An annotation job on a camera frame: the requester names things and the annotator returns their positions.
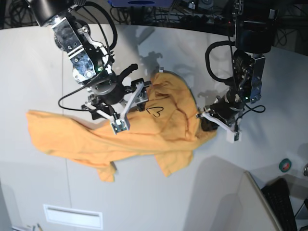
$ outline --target white table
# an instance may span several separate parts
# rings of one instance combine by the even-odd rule
[[[109,26],[103,27],[111,41]],[[103,41],[98,27],[91,29],[93,38]],[[130,78],[148,79],[156,66],[164,67],[186,80],[200,107],[212,103],[217,94],[227,89],[210,78],[204,58],[208,45],[226,37],[146,26],[118,26],[118,32],[113,67],[117,73],[137,63],[139,70]],[[189,222],[185,221],[187,211],[191,211],[192,203],[203,200],[208,190],[206,181],[210,178],[205,175],[211,156],[235,165],[238,175],[242,171],[237,167],[249,170],[260,185],[282,175],[278,164],[289,158],[293,169],[288,174],[295,181],[307,183],[301,177],[301,170],[308,162],[308,57],[277,48],[266,54],[260,103],[267,111],[244,117],[242,142],[227,143],[225,132],[219,129],[217,137],[195,151],[187,168],[169,178],[163,176],[153,156],[117,161],[116,180],[110,184],[101,182],[95,169],[47,156],[30,143],[25,117],[28,109],[63,113],[92,122],[90,114],[62,111],[57,106],[62,95],[79,86],[72,77],[67,55],[53,42],[52,30],[40,27],[2,30],[0,52],[3,102],[0,180],[13,225],[40,223],[44,231],[63,230],[45,221],[42,204],[51,204],[102,211],[104,230],[108,231],[189,230]],[[214,73],[231,76],[228,47],[214,49],[211,58]],[[79,108],[87,95],[86,91],[79,92],[65,99],[64,105]],[[209,216],[204,214],[208,211],[194,212]],[[198,226],[205,227],[209,221],[201,219]]]

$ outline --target orange cloth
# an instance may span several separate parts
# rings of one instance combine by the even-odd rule
[[[109,123],[91,130],[57,114],[29,111],[33,145],[50,155],[94,167],[103,181],[114,181],[112,161],[154,154],[167,177],[186,167],[193,150],[215,136],[203,132],[197,108],[186,84],[177,76],[158,73],[152,78],[144,112],[131,112],[130,131],[115,135]]]

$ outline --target vent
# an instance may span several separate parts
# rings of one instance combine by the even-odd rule
[[[51,223],[102,230],[103,214],[100,212],[43,205],[46,220]]]

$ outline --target white tabletop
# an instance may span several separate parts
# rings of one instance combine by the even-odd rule
[[[103,27],[111,41],[109,26]],[[226,37],[147,26],[117,28],[119,39],[113,67],[117,73],[137,63],[139,70],[130,78],[148,79],[157,66],[164,67],[186,80],[200,107],[211,104],[216,95],[227,89],[211,79],[204,57],[211,43]],[[91,26],[91,30],[94,40],[103,41],[97,26]],[[196,197],[196,185],[206,184],[204,169],[211,156],[249,170],[260,185],[283,175],[278,164],[289,158],[293,166],[288,175],[296,182],[307,183],[301,171],[308,163],[308,57],[277,48],[266,54],[260,103],[267,110],[261,115],[249,113],[244,117],[242,142],[226,142],[225,132],[218,129],[213,140],[195,151],[192,163],[169,178],[163,176],[153,156],[117,161],[116,180],[110,184],[101,182],[95,169],[47,156],[30,143],[25,117],[29,109],[63,113],[93,123],[90,114],[62,111],[57,106],[62,95],[79,85],[72,77],[67,55],[54,44],[52,30],[40,27],[2,30],[0,52],[3,102],[0,180],[6,201],[11,201],[8,207],[14,225],[33,225],[39,221],[48,225],[48,230],[61,230],[58,225],[45,223],[42,204],[51,204],[102,211],[105,230],[127,227],[189,230],[186,213],[191,198]],[[231,76],[228,47],[214,49],[211,59],[214,73]],[[80,108],[87,95],[86,91],[79,92],[65,99],[64,105]],[[198,196],[202,198],[202,190],[207,189],[204,185],[201,188]],[[148,227],[146,222],[151,216],[156,217]],[[199,225],[205,225],[206,221],[203,219]]]

